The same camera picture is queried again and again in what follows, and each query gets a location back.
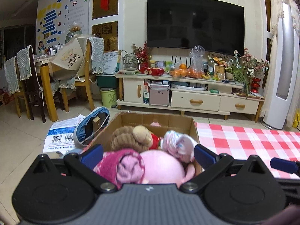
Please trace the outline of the white pink patterned sock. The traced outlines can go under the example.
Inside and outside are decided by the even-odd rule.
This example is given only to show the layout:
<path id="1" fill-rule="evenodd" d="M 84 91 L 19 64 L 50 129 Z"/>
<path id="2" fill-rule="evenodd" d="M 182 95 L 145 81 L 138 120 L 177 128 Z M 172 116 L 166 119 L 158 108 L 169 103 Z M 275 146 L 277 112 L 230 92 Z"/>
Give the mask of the white pink patterned sock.
<path id="1" fill-rule="evenodd" d="M 160 147 L 183 163 L 195 160 L 194 148 L 198 143 L 189 135 L 170 130 L 160 140 Z"/>

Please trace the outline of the brown knitted round holder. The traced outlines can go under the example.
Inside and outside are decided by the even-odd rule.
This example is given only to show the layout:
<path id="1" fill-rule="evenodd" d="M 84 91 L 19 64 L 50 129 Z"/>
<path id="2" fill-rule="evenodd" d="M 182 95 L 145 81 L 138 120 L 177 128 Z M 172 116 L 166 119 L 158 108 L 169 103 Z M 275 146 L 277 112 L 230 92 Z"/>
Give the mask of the brown knitted round holder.
<path id="1" fill-rule="evenodd" d="M 142 146 L 133 137 L 133 129 L 134 127 L 131 126 L 116 129 L 111 137 L 111 150 L 133 149 L 137 152 L 142 152 Z"/>

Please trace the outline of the pink plush pig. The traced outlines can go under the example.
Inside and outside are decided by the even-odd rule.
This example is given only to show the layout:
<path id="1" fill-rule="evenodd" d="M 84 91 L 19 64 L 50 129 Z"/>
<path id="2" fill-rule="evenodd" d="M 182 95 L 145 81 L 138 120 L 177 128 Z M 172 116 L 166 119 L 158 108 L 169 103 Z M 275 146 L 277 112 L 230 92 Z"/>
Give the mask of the pink plush pig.
<path id="1" fill-rule="evenodd" d="M 144 162 L 142 184 L 176 184 L 179 188 L 195 176 L 195 167 L 183 164 L 162 150 L 148 150 L 140 153 Z"/>

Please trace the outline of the brown teddy bear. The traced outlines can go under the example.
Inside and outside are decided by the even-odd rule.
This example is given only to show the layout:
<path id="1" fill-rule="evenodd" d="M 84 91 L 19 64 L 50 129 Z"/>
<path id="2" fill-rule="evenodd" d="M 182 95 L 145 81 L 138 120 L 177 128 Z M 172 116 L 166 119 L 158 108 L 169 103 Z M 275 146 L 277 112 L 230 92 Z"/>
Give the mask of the brown teddy bear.
<path id="1" fill-rule="evenodd" d="M 142 151 L 159 149 L 160 138 L 146 127 L 138 125 L 133 128 L 132 135 Z"/>

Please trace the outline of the blue slipper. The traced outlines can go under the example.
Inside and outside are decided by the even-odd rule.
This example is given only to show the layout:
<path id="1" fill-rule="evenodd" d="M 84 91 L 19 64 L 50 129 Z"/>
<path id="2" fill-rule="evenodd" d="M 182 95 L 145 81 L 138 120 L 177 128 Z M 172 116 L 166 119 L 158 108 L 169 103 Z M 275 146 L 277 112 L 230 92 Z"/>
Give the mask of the blue slipper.
<path id="1" fill-rule="evenodd" d="M 94 130 L 93 120 L 100 118 L 100 125 Z M 76 148 L 83 149 L 94 139 L 97 131 L 102 131 L 109 123 L 110 112 L 106 107 L 95 108 L 82 122 L 80 122 L 73 133 Z"/>

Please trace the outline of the yellow detergent bottle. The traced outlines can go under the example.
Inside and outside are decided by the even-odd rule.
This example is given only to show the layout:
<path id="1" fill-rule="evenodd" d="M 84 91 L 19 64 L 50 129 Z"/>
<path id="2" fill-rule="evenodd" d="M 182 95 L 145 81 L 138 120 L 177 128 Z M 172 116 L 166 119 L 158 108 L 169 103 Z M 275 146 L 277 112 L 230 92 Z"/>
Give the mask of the yellow detergent bottle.
<path id="1" fill-rule="evenodd" d="M 297 109 L 296 113 L 295 113 L 295 116 L 294 116 L 294 119 L 293 119 L 292 127 L 293 128 L 298 128 L 299 122 L 300 122 L 300 111 L 299 111 L 299 109 Z"/>

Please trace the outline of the cardboard box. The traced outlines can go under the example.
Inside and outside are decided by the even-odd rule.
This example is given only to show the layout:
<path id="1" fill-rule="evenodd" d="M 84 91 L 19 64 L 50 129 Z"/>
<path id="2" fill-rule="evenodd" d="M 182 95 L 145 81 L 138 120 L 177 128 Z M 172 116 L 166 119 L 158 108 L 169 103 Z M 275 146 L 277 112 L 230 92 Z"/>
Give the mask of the cardboard box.
<path id="1" fill-rule="evenodd" d="M 124 113 L 117 114 L 107 126 L 102 130 L 92 141 L 88 144 L 85 150 L 92 148 L 96 144 L 100 144 L 103 147 L 104 153 L 111 150 L 111 137 L 113 132 L 124 126 L 136 127 L 142 125 L 149 131 L 154 133 L 160 139 L 162 139 L 166 132 L 175 131 L 181 134 L 186 134 L 192 137 L 197 143 L 199 143 L 198 133 L 195 125 L 195 121 L 186 116 L 170 115 L 170 114 L 141 114 L 141 113 Z M 195 176 L 200 174 L 202 168 L 193 161 L 192 164 L 195 167 Z"/>

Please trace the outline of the white standing air conditioner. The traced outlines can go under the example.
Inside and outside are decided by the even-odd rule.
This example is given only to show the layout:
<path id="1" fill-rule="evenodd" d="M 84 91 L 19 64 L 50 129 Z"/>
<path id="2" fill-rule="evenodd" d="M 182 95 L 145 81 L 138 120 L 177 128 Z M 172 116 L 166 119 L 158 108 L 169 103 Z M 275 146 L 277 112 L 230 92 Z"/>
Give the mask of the white standing air conditioner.
<path id="1" fill-rule="evenodd" d="M 271 54 L 261 116 L 270 128 L 291 127 L 299 106 L 299 8 L 271 0 Z"/>

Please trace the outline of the pink storage box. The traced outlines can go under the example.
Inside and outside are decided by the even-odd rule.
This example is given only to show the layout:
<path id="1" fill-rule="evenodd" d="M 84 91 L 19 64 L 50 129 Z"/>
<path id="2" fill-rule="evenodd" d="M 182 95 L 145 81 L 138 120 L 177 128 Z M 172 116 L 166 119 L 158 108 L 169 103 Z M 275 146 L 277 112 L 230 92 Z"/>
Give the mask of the pink storage box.
<path id="1" fill-rule="evenodd" d="M 169 85 L 151 83 L 149 90 L 149 104 L 156 106 L 168 106 L 169 93 Z"/>

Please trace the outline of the wooden chair with lace cover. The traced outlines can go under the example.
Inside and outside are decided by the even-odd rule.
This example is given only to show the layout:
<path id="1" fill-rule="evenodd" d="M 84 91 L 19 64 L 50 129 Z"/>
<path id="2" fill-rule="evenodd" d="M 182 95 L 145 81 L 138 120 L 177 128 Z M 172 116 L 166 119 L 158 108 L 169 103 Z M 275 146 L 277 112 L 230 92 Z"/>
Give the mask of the wooden chair with lace cover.
<path id="1" fill-rule="evenodd" d="M 90 110 L 95 109 L 91 83 L 95 83 L 96 74 L 103 72 L 102 64 L 104 59 L 104 39 L 98 37 L 88 37 L 84 43 L 83 61 L 76 72 L 75 77 L 71 79 L 71 87 L 84 87 Z"/>

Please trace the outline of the wooden dining table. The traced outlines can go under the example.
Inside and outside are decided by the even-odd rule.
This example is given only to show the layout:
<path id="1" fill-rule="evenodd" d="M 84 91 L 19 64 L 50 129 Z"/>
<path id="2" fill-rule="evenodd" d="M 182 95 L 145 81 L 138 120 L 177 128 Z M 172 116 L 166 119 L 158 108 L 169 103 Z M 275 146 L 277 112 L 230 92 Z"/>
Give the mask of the wooden dining table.
<path id="1" fill-rule="evenodd" d="M 52 122 L 56 122 L 59 118 L 57 116 L 56 106 L 52 95 L 50 76 L 52 76 L 54 72 L 60 71 L 61 68 L 55 65 L 52 62 L 52 59 L 52 56 L 36 58 L 34 60 L 34 63 L 36 65 L 37 73 L 41 76 L 42 87 L 44 90 L 44 99 L 46 102 L 49 119 Z"/>

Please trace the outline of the grey handbag on cabinet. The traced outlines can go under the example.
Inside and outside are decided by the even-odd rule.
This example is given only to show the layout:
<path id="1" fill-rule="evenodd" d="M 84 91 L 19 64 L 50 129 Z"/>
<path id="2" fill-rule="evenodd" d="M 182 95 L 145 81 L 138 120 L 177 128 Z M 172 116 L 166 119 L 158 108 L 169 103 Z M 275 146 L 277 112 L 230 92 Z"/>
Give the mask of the grey handbag on cabinet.
<path id="1" fill-rule="evenodd" d="M 140 63 L 134 52 L 126 53 L 119 62 L 119 73 L 137 73 L 140 70 Z"/>

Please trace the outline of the red berry decoration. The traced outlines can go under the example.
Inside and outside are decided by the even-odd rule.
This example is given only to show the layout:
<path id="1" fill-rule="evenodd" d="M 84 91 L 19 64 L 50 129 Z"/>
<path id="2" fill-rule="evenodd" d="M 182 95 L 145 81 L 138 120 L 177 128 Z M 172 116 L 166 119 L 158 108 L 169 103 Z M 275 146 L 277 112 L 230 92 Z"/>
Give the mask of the red berry decoration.
<path id="1" fill-rule="evenodd" d="M 141 64 L 147 64 L 152 58 L 152 48 L 148 47 L 147 41 L 144 42 L 142 47 L 139 47 L 132 43 L 133 52 L 137 55 Z"/>

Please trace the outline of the black flat television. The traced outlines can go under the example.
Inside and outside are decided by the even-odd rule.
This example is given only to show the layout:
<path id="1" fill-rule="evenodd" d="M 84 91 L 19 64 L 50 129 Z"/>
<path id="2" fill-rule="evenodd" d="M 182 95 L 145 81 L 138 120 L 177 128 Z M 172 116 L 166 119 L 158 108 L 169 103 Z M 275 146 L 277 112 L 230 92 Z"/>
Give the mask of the black flat television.
<path id="1" fill-rule="evenodd" d="M 244 8 L 218 0 L 147 0 L 147 45 L 243 53 Z"/>

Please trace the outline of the wooden picture frame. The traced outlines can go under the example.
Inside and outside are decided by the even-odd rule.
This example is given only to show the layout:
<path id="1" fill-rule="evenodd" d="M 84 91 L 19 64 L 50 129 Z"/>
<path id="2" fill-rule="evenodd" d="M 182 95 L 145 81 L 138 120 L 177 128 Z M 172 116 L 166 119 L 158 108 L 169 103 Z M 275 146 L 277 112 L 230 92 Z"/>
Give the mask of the wooden picture frame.
<path id="1" fill-rule="evenodd" d="M 220 64 L 214 65 L 214 78 L 218 81 L 225 79 L 225 66 Z"/>

